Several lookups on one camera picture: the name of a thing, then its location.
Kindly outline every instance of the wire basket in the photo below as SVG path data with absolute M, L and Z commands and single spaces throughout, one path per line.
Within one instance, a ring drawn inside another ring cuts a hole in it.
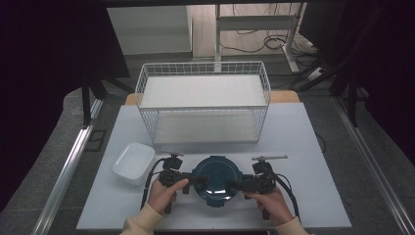
M 145 64 L 135 93 L 154 144 L 257 142 L 270 100 L 262 62 Z

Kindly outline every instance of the cuff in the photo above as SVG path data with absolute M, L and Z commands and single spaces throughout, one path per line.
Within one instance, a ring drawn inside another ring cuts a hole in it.
M 298 217 L 294 218 L 290 222 L 276 226 L 275 230 L 277 230 L 278 234 L 280 235 L 289 235 L 289 234 L 307 235 L 308 234 L 307 232 L 305 232 L 304 228 L 302 227 Z
M 141 211 L 132 217 L 129 217 L 126 223 L 130 228 L 138 226 L 149 233 L 153 233 L 156 225 L 162 220 L 162 215 L 157 213 L 152 206 L 146 203 Z

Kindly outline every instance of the white bowl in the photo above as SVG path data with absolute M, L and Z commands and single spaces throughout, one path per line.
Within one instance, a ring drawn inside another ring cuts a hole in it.
M 113 163 L 113 173 L 124 181 L 143 185 L 155 160 L 155 150 L 147 145 L 130 143 Z

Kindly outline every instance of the wall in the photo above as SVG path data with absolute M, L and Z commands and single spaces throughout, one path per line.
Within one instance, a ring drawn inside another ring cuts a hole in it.
M 124 55 L 191 51 L 186 6 L 109 8 Z

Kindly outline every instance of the black curtain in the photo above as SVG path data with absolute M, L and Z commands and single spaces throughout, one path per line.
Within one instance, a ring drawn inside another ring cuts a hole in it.
M 355 74 L 369 93 L 367 110 L 415 164 L 414 11 L 414 1 L 389 1 L 359 54 Z
M 65 96 L 84 78 L 129 74 L 107 9 L 58 1 L 0 3 L 0 72 L 3 210 L 56 126 Z

